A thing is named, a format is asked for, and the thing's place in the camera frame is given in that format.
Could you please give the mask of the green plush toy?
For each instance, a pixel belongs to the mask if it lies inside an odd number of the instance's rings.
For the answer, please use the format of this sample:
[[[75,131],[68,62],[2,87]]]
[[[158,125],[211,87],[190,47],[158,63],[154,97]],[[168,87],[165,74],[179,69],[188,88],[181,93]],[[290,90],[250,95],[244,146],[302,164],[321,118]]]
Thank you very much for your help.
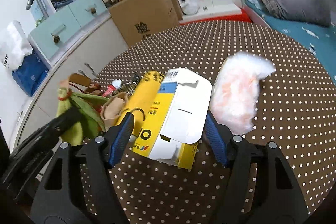
[[[69,80],[63,80],[57,90],[58,108],[56,116],[59,117],[68,110],[75,112],[75,123],[61,135],[62,141],[72,146],[81,145],[84,139],[93,139],[102,132],[106,132],[100,112],[107,98],[74,92],[70,88]]]

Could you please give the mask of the white plastic bag with peels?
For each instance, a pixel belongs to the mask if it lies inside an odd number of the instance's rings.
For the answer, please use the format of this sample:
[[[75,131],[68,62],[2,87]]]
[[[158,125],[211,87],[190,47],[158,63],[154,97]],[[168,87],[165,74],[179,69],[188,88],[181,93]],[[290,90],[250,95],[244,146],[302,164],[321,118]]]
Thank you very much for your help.
[[[260,81],[276,71],[264,57],[238,52],[224,60],[214,83],[209,110],[215,120],[232,134],[244,135],[253,130]]]

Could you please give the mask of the yellow white carton box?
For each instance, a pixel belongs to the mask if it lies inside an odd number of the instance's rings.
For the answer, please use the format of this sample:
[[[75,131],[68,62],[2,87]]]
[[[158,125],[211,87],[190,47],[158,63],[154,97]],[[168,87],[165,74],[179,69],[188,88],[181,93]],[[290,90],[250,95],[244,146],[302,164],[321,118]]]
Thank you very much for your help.
[[[212,84],[186,69],[170,69],[133,143],[133,152],[191,169],[205,125]]]

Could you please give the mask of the red blue toothpaste tube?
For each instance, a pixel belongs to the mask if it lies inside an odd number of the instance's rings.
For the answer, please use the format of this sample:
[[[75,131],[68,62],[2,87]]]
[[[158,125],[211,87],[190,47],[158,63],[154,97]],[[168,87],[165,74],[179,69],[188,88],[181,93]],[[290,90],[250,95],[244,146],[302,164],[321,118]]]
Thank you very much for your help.
[[[133,76],[130,82],[124,83],[122,80],[113,80],[102,94],[105,98],[110,98],[118,93],[124,92],[131,96],[141,80],[140,75],[137,72],[133,72]]]

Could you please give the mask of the yellow paper bag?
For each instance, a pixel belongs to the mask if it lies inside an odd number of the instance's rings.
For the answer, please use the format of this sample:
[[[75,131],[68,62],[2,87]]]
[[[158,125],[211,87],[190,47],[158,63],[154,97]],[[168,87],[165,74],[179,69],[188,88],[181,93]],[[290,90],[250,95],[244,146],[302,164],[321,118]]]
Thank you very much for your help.
[[[154,102],[155,96],[161,86],[165,75],[157,71],[148,71],[144,74],[134,93],[130,96],[121,115],[116,122],[119,125],[124,116],[130,112],[134,116],[134,127],[130,141],[135,141],[141,132],[142,125],[149,113],[150,107]]]

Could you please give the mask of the white low cabinet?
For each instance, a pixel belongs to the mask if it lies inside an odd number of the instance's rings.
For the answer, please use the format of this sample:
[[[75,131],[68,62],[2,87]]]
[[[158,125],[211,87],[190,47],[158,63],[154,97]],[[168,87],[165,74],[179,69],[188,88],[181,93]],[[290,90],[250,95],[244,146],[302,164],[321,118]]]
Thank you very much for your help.
[[[57,89],[73,73],[93,79],[128,46],[109,12],[85,26],[50,61],[51,68],[33,97],[23,106],[11,135],[10,150],[56,116]]]

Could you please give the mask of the blue shopping bag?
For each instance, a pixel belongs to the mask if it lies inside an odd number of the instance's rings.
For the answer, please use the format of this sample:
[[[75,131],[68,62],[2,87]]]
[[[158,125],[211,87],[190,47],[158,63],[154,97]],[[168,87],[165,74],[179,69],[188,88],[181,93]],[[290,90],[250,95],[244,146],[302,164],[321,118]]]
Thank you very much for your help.
[[[23,59],[22,65],[12,71],[12,77],[19,87],[32,97],[49,72],[38,54],[33,51]]]

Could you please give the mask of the teal drawer unit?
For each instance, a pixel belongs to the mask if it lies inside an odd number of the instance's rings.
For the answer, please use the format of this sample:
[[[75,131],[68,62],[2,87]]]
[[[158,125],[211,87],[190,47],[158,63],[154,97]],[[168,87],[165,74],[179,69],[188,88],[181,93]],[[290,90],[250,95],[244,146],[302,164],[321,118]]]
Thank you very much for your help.
[[[102,0],[76,0],[39,23],[29,38],[49,63],[69,40],[96,25],[106,13]]]

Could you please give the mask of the brown polka dot tablecloth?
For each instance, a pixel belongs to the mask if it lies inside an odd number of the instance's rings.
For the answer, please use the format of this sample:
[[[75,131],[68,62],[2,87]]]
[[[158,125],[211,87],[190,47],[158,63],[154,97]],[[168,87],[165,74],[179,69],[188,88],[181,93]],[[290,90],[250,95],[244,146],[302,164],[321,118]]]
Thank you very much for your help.
[[[134,72],[175,68],[212,84],[210,110],[218,123],[252,144],[277,143],[303,193],[307,223],[335,223],[335,84],[319,58],[281,32],[216,20],[145,39],[109,62],[94,81],[106,88]],[[206,137],[189,170],[128,147],[110,171],[131,223],[211,223],[229,175]]]

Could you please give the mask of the white shopping bag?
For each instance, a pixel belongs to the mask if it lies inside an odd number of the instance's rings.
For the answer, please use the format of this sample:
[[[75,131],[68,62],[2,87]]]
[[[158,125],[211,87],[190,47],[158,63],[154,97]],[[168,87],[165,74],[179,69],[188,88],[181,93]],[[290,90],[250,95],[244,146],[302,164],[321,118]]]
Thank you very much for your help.
[[[33,52],[19,21],[13,20],[1,30],[1,63],[8,71],[17,70]]]

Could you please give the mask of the large cardboard box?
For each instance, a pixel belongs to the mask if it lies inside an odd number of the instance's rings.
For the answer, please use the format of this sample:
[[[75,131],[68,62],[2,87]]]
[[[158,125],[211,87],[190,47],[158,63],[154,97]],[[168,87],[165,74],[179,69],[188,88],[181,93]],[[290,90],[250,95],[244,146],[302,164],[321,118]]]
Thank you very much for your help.
[[[171,0],[122,0],[108,11],[129,47],[150,35],[179,26]]]

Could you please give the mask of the teal bed sheet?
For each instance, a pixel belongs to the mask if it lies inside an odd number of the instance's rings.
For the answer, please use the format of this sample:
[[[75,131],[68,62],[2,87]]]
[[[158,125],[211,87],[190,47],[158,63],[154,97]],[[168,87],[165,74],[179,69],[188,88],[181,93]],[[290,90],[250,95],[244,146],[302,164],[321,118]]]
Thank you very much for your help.
[[[290,36],[315,55],[335,81],[335,24],[323,27],[306,22],[277,19],[269,15],[259,0],[243,0],[270,28]]]

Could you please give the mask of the red step platform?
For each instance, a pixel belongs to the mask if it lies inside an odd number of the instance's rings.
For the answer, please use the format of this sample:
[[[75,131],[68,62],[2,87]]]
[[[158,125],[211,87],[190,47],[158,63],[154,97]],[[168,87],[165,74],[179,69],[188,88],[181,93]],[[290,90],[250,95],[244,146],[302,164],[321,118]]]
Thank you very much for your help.
[[[208,15],[194,15],[194,16],[185,16],[182,20],[179,21],[180,25],[185,25],[189,23],[195,22],[206,22],[213,20],[230,20],[237,22],[248,22],[252,23],[252,19],[248,16],[248,14],[242,10],[238,9],[238,11],[234,11],[234,13],[216,13],[216,14],[208,14]]]

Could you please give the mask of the white plastic bag on floor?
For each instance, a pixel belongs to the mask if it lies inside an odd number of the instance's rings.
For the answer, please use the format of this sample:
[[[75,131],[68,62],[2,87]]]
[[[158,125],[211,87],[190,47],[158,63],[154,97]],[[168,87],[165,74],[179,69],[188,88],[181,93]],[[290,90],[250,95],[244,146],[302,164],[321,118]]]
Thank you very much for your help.
[[[179,0],[179,5],[185,15],[195,15],[200,9],[200,6],[197,4],[197,2],[194,2],[193,0]]]

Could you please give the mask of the grey folded blanket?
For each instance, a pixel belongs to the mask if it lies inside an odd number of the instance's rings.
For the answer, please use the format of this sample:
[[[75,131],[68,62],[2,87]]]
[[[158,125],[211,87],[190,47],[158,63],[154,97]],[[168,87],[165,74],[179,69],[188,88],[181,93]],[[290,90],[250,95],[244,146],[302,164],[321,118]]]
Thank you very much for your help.
[[[268,13],[277,19],[331,25],[327,0],[260,0]]]

